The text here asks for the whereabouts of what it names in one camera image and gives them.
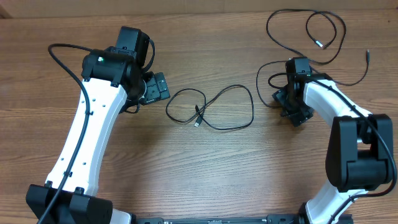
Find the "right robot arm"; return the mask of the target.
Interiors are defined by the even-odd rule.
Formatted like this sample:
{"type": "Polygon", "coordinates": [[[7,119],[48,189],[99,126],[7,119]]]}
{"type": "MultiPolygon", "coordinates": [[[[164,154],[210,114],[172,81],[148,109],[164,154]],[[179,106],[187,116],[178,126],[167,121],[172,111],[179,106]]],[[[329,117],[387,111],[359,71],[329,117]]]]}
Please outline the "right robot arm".
{"type": "Polygon", "coordinates": [[[345,210],[359,198],[381,197],[397,183],[392,120],[355,104],[325,73],[313,73],[306,57],[285,61],[286,86],[273,94],[281,115],[299,126],[317,112],[330,126],[327,180],[296,215],[283,223],[352,223],[345,210]]]}

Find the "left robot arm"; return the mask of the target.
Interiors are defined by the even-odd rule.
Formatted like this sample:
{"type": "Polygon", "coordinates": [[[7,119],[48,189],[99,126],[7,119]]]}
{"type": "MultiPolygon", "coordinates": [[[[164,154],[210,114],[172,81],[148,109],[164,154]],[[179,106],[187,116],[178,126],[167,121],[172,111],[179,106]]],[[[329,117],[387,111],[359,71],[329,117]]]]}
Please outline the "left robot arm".
{"type": "Polygon", "coordinates": [[[39,223],[135,223],[134,214],[97,197],[104,152],[121,113],[165,100],[170,92],[163,73],[153,73],[153,40],[123,26],[117,42],[88,49],[75,77],[81,95],[62,152],[44,185],[32,184],[26,202],[39,223]]]}

